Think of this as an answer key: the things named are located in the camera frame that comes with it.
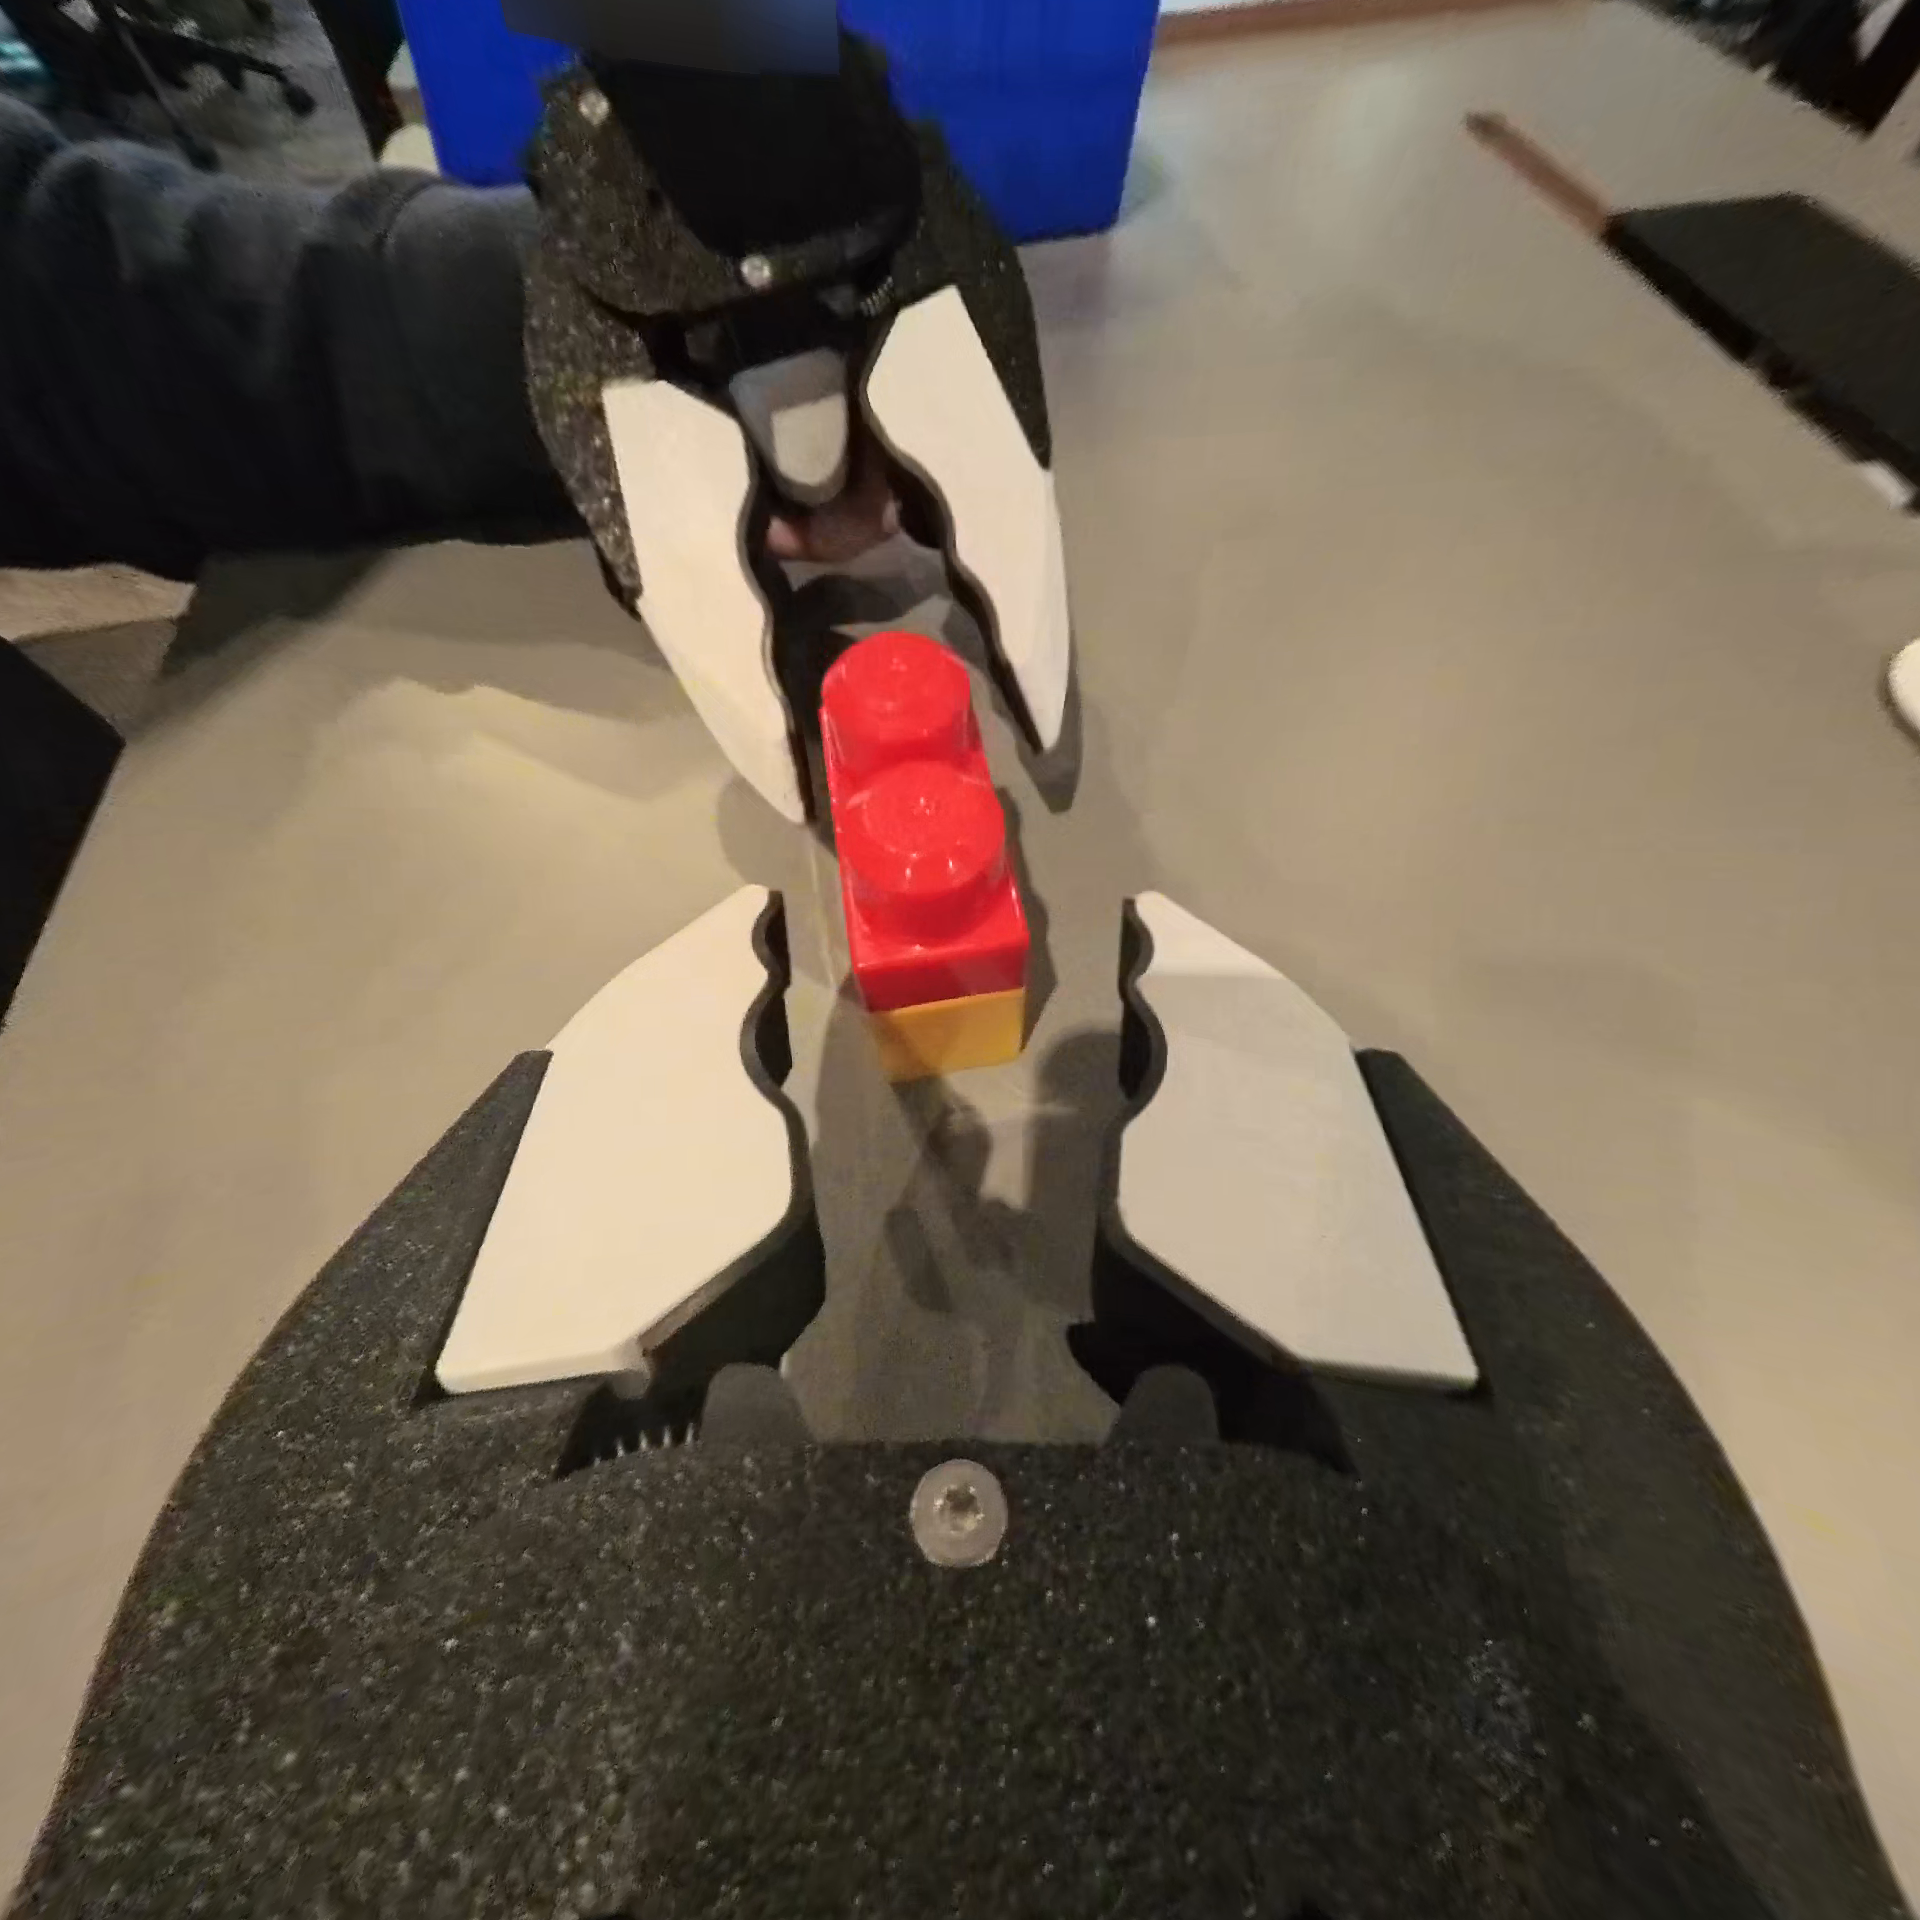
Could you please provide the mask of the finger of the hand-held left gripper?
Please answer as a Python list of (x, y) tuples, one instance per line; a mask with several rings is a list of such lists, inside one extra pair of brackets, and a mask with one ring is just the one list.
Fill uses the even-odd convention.
[(810, 791), (750, 551), (749, 436), (721, 404), (669, 380), (613, 380), (602, 406), (640, 623), (731, 770), (803, 825)]
[(943, 522), (952, 575), (971, 589), (997, 670), (1039, 751), (1066, 733), (1072, 612), (1049, 463), (955, 285), (901, 305), (862, 373), (862, 415)]

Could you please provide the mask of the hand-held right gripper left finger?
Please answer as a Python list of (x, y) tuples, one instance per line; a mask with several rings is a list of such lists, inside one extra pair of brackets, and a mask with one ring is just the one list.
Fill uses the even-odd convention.
[(617, 970), (545, 1050), (438, 1359), (442, 1390), (785, 1368), (826, 1305), (779, 890)]

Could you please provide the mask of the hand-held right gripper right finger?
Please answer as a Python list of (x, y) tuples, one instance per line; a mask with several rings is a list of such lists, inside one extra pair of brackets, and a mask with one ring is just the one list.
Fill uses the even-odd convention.
[(1482, 1368), (1358, 1050), (1305, 986), (1160, 890), (1123, 913), (1119, 1249), (1258, 1358), (1401, 1388)]

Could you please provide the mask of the blue plastic bin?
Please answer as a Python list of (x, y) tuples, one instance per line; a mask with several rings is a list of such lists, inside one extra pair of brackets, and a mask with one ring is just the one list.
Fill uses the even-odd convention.
[[(1160, 1), (843, 1), (901, 109), (946, 146), (1019, 245), (1104, 233), (1137, 138)], [(515, 31), (499, 1), (398, 1), (447, 175), (522, 177), (545, 81), (570, 47)]]

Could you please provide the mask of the red and yellow toy brick model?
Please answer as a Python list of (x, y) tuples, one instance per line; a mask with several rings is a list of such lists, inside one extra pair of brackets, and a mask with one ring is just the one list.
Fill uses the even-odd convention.
[(968, 668), (917, 630), (862, 637), (823, 679), (821, 736), (848, 968), (882, 1074), (1008, 1064), (1031, 933)]

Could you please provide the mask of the person's left forearm dark sleeve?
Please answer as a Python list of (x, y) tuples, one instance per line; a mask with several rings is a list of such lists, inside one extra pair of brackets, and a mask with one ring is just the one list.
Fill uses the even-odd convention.
[(578, 536), (538, 432), (527, 186), (250, 183), (2, 106), (2, 561)]

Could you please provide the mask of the person's left hand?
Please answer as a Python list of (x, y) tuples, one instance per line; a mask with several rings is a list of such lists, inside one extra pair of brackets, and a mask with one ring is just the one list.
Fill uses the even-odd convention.
[(843, 567), (901, 532), (897, 498), (853, 492), (811, 509), (775, 511), (767, 520), (763, 551), (782, 564)]

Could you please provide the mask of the thin wooden strip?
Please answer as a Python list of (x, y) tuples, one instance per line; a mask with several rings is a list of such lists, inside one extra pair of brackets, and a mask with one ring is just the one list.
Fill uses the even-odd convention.
[(1480, 148), (1497, 157), (1570, 225), (1598, 245), (1607, 239), (1617, 218), (1611, 200), (1512, 116), (1502, 111), (1467, 111), (1461, 125)]

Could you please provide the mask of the dark furniture edge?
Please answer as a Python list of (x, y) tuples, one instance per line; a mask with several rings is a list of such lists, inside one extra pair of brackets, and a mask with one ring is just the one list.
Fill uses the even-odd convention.
[(2, 1015), (91, 829), (122, 733), (2, 641)]

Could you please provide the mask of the black flat panel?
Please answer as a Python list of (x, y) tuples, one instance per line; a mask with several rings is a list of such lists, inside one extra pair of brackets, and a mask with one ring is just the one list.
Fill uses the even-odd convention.
[(1917, 513), (1919, 270), (1798, 193), (1626, 207), (1603, 242)]

